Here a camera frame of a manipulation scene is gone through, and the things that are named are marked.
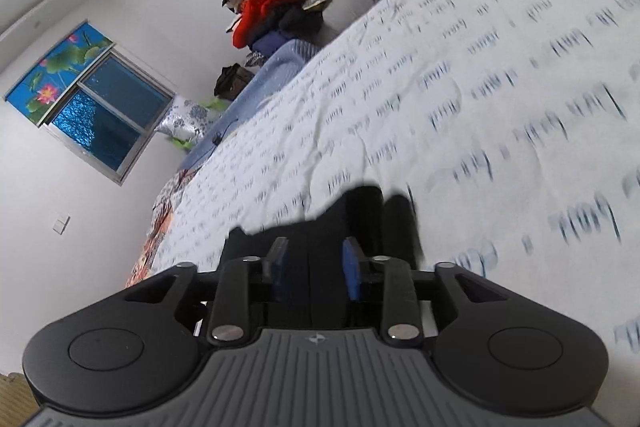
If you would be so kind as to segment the lotus flower window poster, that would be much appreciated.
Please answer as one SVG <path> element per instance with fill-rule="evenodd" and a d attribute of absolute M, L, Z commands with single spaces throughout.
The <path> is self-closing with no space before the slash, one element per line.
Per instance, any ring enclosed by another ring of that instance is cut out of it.
<path fill-rule="evenodd" d="M 83 22 L 26 72 L 4 101 L 32 124 L 41 124 L 79 76 L 112 46 L 110 38 Z"/>

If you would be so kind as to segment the white bedsheet with blue script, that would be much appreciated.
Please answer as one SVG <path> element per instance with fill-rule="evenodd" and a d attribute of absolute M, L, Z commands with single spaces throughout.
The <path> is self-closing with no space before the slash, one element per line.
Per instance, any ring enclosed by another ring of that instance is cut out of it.
<path fill-rule="evenodd" d="M 218 265 L 234 228 L 411 195 L 453 261 L 594 329 L 597 411 L 639 421 L 639 0 L 382 0 L 224 141 L 151 268 Z"/>

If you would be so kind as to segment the light blue blanket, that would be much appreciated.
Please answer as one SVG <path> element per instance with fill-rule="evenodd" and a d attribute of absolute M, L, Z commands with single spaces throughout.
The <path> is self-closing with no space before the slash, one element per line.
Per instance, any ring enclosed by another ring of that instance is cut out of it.
<path fill-rule="evenodd" d="M 320 51 L 318 46 L 303 41 L 285 43 L 262 65 L 250 83 L 205 132 L 203 140 L 186 155 L 179 170 L 201 166 L 231 132 L 253 118 L 269 99 L 282 90 Z"/>

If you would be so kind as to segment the white wall switch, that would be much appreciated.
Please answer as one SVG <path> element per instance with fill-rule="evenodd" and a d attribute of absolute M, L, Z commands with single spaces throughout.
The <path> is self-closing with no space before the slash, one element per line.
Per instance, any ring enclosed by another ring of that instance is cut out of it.
<path fill-rule="evenodd" d="M 52 230 L 55 231 L 56 234 L 62 235 L 67 225 L 70 223 L 70 216 L 60 216 L 57 217 L 52 225 Z"/>

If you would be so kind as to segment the colourful patterned cloth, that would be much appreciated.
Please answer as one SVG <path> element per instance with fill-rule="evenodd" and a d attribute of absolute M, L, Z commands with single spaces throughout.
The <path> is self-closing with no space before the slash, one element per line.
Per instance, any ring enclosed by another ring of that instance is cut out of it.
<path fill-rule="evenodd" d="M 160 190 L 152 206 L 151 224 L 145 233 L 142 251 L 131 269 L 125 287 L 140 283 L 156 272 L 155 258 L 171 225 L 175 211 L 182 201 L 183 191 L 200 171 L 200 167 L 182 169 L 175 173 Z"/>

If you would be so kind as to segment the window with blue glass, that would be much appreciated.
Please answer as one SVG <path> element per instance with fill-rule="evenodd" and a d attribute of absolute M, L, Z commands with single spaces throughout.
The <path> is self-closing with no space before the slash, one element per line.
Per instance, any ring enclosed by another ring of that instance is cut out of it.
<path fill-rule="evenodd" d="M 80 159 L 121 184 L 175 93 L 114 48 L 82 72 L 44 118 Z"/>

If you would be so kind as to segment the dark bag by wall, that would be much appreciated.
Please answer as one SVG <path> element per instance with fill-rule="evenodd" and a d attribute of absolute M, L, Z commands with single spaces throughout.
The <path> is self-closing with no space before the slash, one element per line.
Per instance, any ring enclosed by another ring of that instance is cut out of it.
<path fill-rule="evenodd" d="M 254 74 L 239 63 L 224 67 L 216 80 L 214 95 L 217 98 L 234 101 L 253 77 Z"/>

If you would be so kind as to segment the red knit garment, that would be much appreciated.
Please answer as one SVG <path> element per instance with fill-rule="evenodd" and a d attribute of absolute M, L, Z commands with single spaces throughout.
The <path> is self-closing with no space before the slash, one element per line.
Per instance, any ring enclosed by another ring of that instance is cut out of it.
<path fill-rule="evenodd" d="M 281 5 L 305 0 L 246 0 L 240 22 L 232 32 L 232 46 L 243 49 L 269 31 L 271 14 Z"/>

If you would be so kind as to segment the black pants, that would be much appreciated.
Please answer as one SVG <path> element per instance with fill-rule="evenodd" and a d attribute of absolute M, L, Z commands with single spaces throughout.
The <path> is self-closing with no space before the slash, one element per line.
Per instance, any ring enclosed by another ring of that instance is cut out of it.
<path fill-rule="evenodd" d="M 206 321 L 214 343 L 239 345 L 261 329 L 376 329 L 416 269 L 416 216 L 405 195 L 373 185 L 345 192 L 318 217 L 224 243 Z"/>

